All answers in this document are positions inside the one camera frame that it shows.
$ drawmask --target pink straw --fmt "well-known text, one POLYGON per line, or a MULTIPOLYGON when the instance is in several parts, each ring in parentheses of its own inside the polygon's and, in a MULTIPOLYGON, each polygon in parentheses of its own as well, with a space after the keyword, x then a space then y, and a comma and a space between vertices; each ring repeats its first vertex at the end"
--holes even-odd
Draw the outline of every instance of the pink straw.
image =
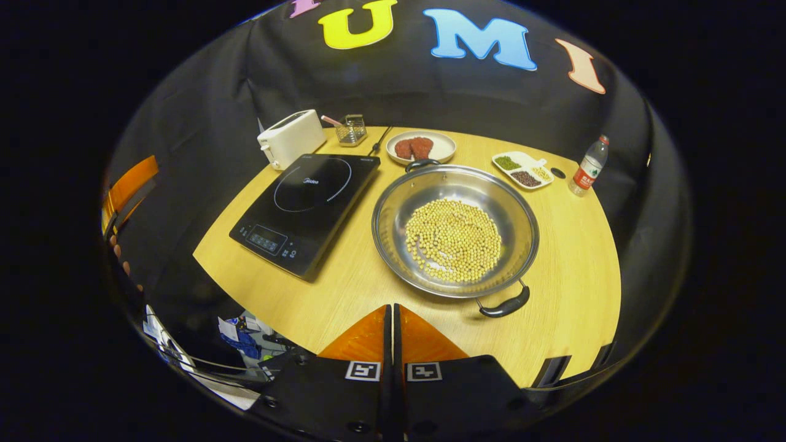
POLYGON ((322 120, 323 121, 327 121, 328 123, 332 124, 333 126, 343 127, 343 124, 339 123, 338 121, 335 121, 333 118, 330 118, 329 116, 323 115, 322 116, 322 120))

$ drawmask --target white plate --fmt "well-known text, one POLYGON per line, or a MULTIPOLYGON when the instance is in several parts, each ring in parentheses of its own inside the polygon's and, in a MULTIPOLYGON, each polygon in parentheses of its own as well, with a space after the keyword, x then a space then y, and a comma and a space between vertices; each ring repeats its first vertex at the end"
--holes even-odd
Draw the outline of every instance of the white plate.
POLYGON ((543 159, 535 160, 535 158, 530 157, 529 155, 527 155, 524 152, 518 152, 518 151, 514 150, 512 152, 500 153, 498 155, 494 155, 493 157, 491 157, 491 162, 494 163, 495 166, 497 166, 497 169, 503 171, 505 173, 505 175, 510 177, 510 179, 513 180, 514 183, 518 184, 519 187, 523 187, 524 189, 527 189, 527 190, 540 189, 543 186, 548 186, 549 184, 551 184, 554 181, 554 175, 552 175, 552 173, 549 171, 549 169, 543 167, 543 164, 545 164, 545 160, 543 160, 543 159), (510 171, 506 171, 504 168, 502 168, 502 166, 497 164, 497 161, 495 161, 499 157, 508 157, 513 162, 515 162, 516 164, 520 165, 521 167, 512 169, 510 171), (536 174, 534 172, 534 170, 536 168, 539 168, 543 172, 545 172, 545 174, 549 177, 549 179, 545 180, 540 175, 536 174), (538 184, 537 186, 532 186, 532 187, 525 186, 524 184, 522 184, 521 181, 519 181, 518 179, 516 179, 512 175, 513 172, 519 172, 519 171, 525 171, 526 173, 532 175, 535 179, 537 179, 541 183, 538 184))
POLYGON ((404 132, 402 134, 398 134, 395 137, 387 140, 387 146, 385 149, 387 150, 387 154, 391 156, 393 161, 399 164, 407 165, 414 161, 405 160, 403 158, 399 158, 398 155, 395 154, 395 143, 400 142, 403 139, 407 138, 415 138, 415 137, 424 137, 432 140, 434 142, 434 146, 432 146, 432 151, 428 153, 428 157, 432 160, 437 160, 440 163, 444 163, 448 161, 453 154, 456 153, 456 142, 453 139, 445 134, 440 134, 439 132, 431 132, 431 131, 409 131, 404 132))

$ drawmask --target blue letter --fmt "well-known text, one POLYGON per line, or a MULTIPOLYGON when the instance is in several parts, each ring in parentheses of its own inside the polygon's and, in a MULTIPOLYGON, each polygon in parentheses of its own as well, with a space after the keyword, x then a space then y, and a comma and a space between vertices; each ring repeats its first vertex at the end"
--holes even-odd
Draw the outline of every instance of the blue letter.
POLYGON ((464 58, 467 51, 458 47, 458 39, 480 60, 486 58, 495 43, 499 51, 494 59, 508 66, 534 71, 538 66, 530 59, 524 34, 527 29, 512 21, 495 18, 481 30, 467 17, 452 9, 426 9, 423 14, 434 19, 437 27, 437 47, 434 57, 464 58))

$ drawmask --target small black hole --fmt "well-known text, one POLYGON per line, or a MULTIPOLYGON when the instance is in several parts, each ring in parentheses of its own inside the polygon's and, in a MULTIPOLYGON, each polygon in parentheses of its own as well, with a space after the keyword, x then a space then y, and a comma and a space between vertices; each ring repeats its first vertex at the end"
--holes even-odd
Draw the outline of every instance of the small black hole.
POLYGON ((350 422, 347 424, 347 428, 355 433, 367 433, 371 430, 371 427, 365 422, 350 422))
POLYGON ((278 400, 272 396, 264 396, 262 401, 270 408, 278 407, 278 400))
POLYGON ((508 410, 519 410, 524 406, 524 399, 517 397, 508 402, 508 410))
POLYGON ((551 173, 553 173, 557 178, 565 178, 565 172, 558 168, 551 168, 551 173))
POLYGON ((435 432, 437 430, 437 425, 431 421, 421 421, 412 425, 412 429, 415 430, 415 433, 427 435, 435 432))

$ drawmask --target wooden table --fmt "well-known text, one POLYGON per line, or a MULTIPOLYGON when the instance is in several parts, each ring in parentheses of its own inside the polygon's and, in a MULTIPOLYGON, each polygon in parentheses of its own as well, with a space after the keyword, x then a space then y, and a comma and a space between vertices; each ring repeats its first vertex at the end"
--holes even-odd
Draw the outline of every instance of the wooden table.
MULTIPOLYGON (((389 139, 403 131, 395 128, 389 139)), ((354 148, 340 147, 333 129, 317 153, 366 155, 384 131, 354 148)), ((538 255, 523 280, 529 302, 503 318, 482 316, 474 299, 456 300, 422 293, 399 279, 380 258, 371 235, 371 215, 382 191, 404 173, 380 149, 379 173, 345 221, 314 282, 305 282, 243 248, 228 233, 251 203, 280 172, 264 168, 215 220, 194 251, 203 269, 240 305, 288 339, 320 352, 364 315, 383 304, 399 303, 444 333, 470 356, 491 354, 520 387, 535 380, 544 359, 572 355, 564 378, 588 370, 602 345, 612 341, 619 318, 617 253, 601 204, 590 191, 576 197, 567 181, 578 165, 530 147, 470 134, 442 131, 457 144, 449 161, 481 169, 505 181, 492 163, 496 153, 520 150, 544 158, 546 167, 568 175, 539 190, 519 189, 538 220, 538 255)), ((519 284, 481 298, 494 306, 520 291, 519 284)))

